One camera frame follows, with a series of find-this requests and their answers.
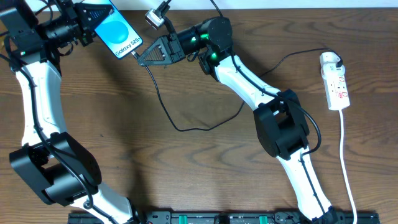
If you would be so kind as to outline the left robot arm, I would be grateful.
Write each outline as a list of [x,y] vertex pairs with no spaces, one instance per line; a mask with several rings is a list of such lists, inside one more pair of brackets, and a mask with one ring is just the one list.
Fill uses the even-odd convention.
[[10,153],[15,172],[48,205],[91,213],[101,223],[145,223],[127,197],[102,181],[94,156],[67,131],[60,99],[62,48],[87,46],[95,37],[133,32],[111,1],[45,1],[58,17],[39,22],[26,1],[2,1],[6,53],[2,58],[22,90],[22,147]]

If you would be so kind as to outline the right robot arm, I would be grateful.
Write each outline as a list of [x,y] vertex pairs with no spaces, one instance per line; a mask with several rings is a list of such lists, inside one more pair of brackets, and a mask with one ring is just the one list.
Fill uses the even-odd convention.
[[168,33],[138,57],[139,65],[171,65],[192,54],[205,74],[232,89],[252,109],[258,140],[282,164],[302,215],[312,223],[337,223],[310,160],[307,123],[314,119],[292,90],[268,85],[242,63],[233,49],[230,20],[212,17],[180,32],[165,16],[146,14],[146,21],[155,29],[165,26]]

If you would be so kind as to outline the blue Samsung Galaxy smartphone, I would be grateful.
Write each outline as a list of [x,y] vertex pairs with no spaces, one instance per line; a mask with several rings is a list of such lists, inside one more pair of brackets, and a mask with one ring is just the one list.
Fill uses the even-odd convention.
[[96,34],[114,54],[122,59],[140,47],[144,41],[110,0],[94,0],[90,4],[105,4],[112,13],[95,29]]

